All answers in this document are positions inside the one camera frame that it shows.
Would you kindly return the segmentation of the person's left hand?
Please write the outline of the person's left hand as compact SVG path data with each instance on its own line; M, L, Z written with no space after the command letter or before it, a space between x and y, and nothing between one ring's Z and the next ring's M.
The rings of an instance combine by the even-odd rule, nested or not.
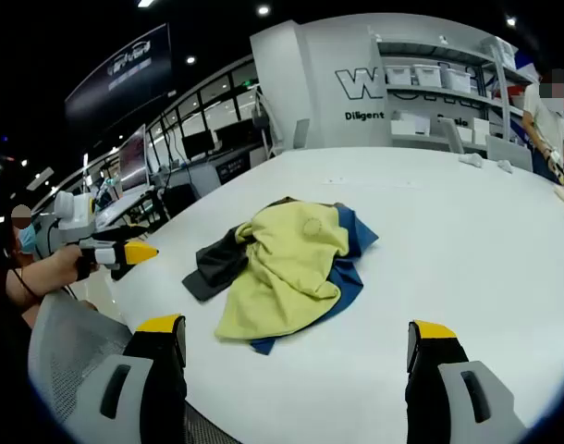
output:
M76 244L69 244L58 249L51 256L54 276L60 286L66 286L79 280L79 259L81 249Z

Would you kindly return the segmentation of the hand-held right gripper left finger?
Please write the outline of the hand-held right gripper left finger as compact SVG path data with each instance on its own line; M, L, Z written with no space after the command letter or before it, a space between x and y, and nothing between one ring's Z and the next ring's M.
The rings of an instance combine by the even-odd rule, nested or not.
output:
M179 443L187 386L185 316L141 324L120 354L94 368L77 391L79 443Z

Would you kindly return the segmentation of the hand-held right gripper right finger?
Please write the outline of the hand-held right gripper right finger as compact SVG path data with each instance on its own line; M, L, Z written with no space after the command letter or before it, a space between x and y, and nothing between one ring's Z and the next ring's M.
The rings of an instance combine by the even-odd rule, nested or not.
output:
M511 391L468 359L449 328L409 322L407 374L409 443L518 443L525 435Z

